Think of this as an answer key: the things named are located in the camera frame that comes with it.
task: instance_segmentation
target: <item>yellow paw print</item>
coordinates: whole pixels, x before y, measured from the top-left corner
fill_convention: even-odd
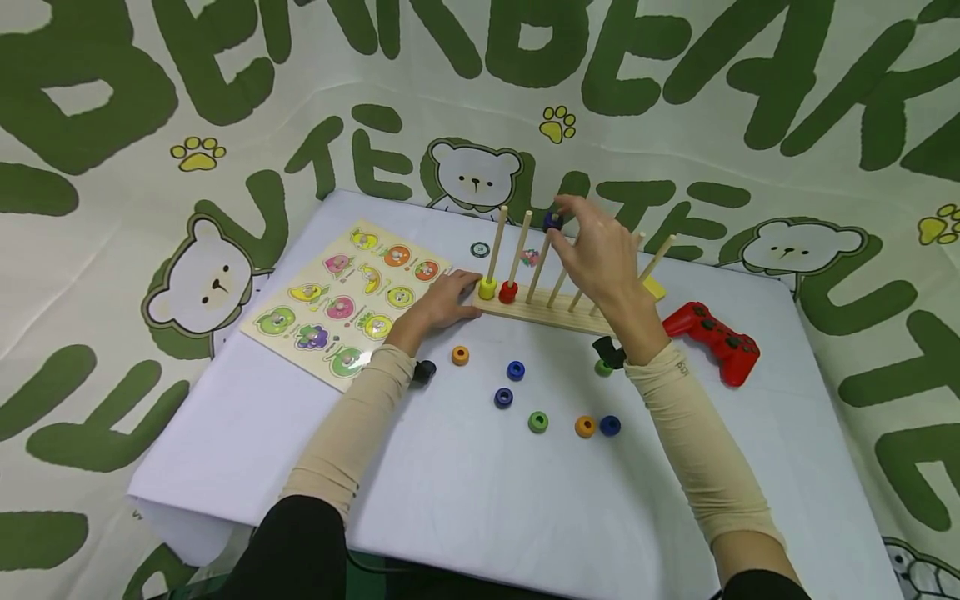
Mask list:
[[[937,216],[923,217],[917,228],[920,230],[920,243],[924,246],[933,242],[952,244],[960,239],[960,207],[944,204],[937,209]]]
[[[187,137],[183,140],[182,145],[170,149],[170,156],[178,159],[180,170],[187,173],[215,169],[217,158],[223,158],[226,154],[227,149],[221,146],[215,138],[205,137],[201,140],[196,135]]]
[[[540,123],[540,133],[549,137],[550,141],[555,144],[559,144],[577,134],[577,130],[573,128],[573,124],[577,122],[577,117],[567,112],[563,105],[556,108],[544,108],[543,118],[546,120]]]

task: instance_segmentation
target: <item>person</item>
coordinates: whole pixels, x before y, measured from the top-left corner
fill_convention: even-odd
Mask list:
[[[650,412],[713,554],[723,597],[809,600],[750,466],[663,330],[654,298],[637,284],[637,240],[584,198],[558,196],[556,203],[577,219],[580,234],[571,245],[551,229],[550,243],[626,350],[624,371]],[[345,597],[344,529],[359,482],[410,384],[424,336],[480,316],[478,308],[458,302],[479,278],[465,271],[438,277],[396,320],[308,443],[218,598]],[[475,595],[451,593],[446,582],[440,584],[444,592],[417,588],[406,597],[505,598],[514,591],[516,597],[546,597],[470,581],[480,589]]]

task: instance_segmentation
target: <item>printed backdrop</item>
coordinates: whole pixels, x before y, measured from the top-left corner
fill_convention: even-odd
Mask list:
[[[230,568],[123,494],[342,187],[589,195],[781,279],[904,596],[960,597],[958,34],[958,0],[6,0],[0,596]]]

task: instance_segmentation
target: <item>yellow ring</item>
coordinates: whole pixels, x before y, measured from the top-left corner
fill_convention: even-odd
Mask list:
[[[463,367],[470,360],[470,351],[463,346],[458,346],[450,352],[450,360],[458,367]]]
[[[596,423],[593,422],[593,417],[583,415],[577,419],[577,422],[575,425],[573,425],[573,428],[576,430],[577,435],[581,438],[589,438],[593,435],[593,431],[596,429]]]

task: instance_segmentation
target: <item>fruit puzzle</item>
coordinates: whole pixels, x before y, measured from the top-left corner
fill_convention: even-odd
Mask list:
[[[437,255],[360,220],[240,328],[343,392],[396,318],[449,268]]]

